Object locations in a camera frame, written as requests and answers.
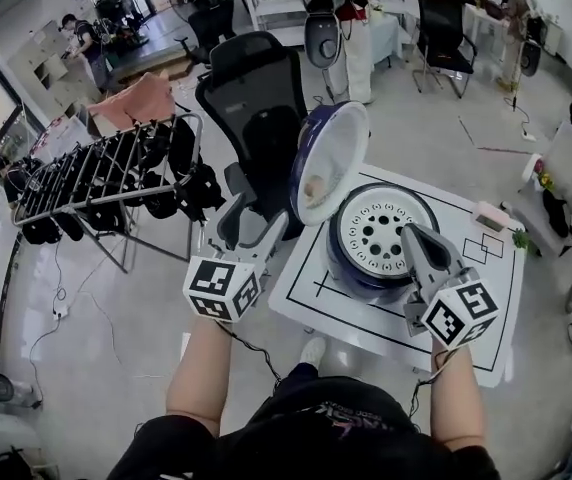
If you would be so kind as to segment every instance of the clothing rack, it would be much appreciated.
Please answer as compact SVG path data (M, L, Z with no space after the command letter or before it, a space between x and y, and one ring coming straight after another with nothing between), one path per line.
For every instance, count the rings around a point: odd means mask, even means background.
M166 171L168 169L168 156L172 148L173 140L178 140L175 137L175 124L178 119L186 118L194 118L197 122L196 130L194 131L195 142L191 155L190 168L188 172L183 175L182 179L176 180L175 183L164 184ZM158 127L161 124L170 125L170 137L168 142L168 151L164 154L164 158L162 160L163 167L160 185L157 187L124 191L124 185L126 183L128 174L141 174L141 172L138 170L138 166L142 160L142 148L137 147L138 144L141 145L140 137L150 137L149 132L151 130L153 132L152 136L155 137ZM58 214L71 215L80 225L84 234L89 236L95 245L101 249L104 254L106 254L106 256L124 273L128 273L124 265L126 248L124 248L122 261L120 262L100 243L99 238L115 234L121 235L127 240L133 241L137 244L143 245L177 260L188 262L190 261L191 256L191 239L193 229L192 220L190 221L188 230L188 257L184 258L132 235L130 230L134 225L135 220L133 218L132 212L129 211L124 205L124 201L132 198L141 198L145 196L152 196L175 191L177 187L186 185L186 183L188 183L193 177L195 168L198 165L202 129L202 118L193 112L185 112L183 114L174 115L169 119L163 121L151 122L145 125L135 125L133 128L119 131L113 136L99 139L91 144L90 147L88 147L88 151L83 151L83 148L78 145L72 151L59 158L56 158L51 163L40 167L28 178L26 183L27 189L24 192L24 196L22 196L22 199L20 200L20 210L15 213L13 222L17 226L23 226L25 224L30 224L41 219L54 217ZM118 161L118 156L126 137L132 133L135 133L133 145L131 146L128 153L128 160L126 164L122 166ZM115 140L118 141L117 147L114 149L114 154L111 155L107 152L108 146L111 141ZM91 156L100 151L101 153L99 161L94 168L90 183L87 184L88 190L86 191L85 197L83 201L75 201L76 196L78 196L78 191L82 189L81 180L84 178L84 175L88 174L86 169L88 168ZM75 179L73 189L70 192L70 197L62 197L65 192L63 189L66 183L69 181L69 177L73 171L73 166L75 165L75 162L80 154L85 154L85 157L81 170ZM110 164L108 167L108 175L105 176L105 180L102 180L102 177L99 176L99 169L100 166L102 166L102 162L105 160L109 160ZM115 170L117 170L117 176L119 176L119 173L121 173L119 191L116 194L106 195L106 191L111 186L111 184L114 186L114 183L111 181L111 175ZM91 192L93 188L102 187L102 183L103 188L101 191L101 196L92 197ZM89 228L87 223L82 218L82 210L88 209L91 205L98 206L112 202L118 202L120 204L122 216L124 218L124 222L126 223L125 229L123 231L110 230L94 232L94 230Z

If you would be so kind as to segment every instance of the white pants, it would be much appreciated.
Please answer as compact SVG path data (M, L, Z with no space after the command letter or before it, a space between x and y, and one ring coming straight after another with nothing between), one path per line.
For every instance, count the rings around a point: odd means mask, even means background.
M502 78L507 84L516 84L519 81L521 66L522 41L508 36L504 51L504 63L502 65Z
M330 85L334 94L343 94L348 88L351 100L366 103L370 100L373 69L370 26L362 20L342 21L340 25L344 36L342 51L328 70Z

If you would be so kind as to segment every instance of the perforated metal plate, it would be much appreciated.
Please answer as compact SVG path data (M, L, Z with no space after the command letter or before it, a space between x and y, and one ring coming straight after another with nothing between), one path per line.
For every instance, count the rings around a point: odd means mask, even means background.
M406 275L402 229L410 222L433 228L429 211L414 194L377 185L344 203L338 236L350 260L367 273L377 278Z

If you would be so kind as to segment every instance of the person in red shirt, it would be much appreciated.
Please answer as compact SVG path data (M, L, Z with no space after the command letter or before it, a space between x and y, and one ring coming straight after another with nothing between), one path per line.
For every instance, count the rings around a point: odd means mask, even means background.
M373 55L366 9L346 2L335 14L344 40L339 59L329 70L333 92L342 94L348 89L351 100L369 104L373 101L370 90Z

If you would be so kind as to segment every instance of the pink object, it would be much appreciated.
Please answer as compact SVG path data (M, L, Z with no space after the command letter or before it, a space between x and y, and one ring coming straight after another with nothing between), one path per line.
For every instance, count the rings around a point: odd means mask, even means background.
M89 105L92 115L100 114L120 130L133 127L133 119L147 123L151 119L168 119L175 111L168 75L161 76L145 73L136 84L119 94Z

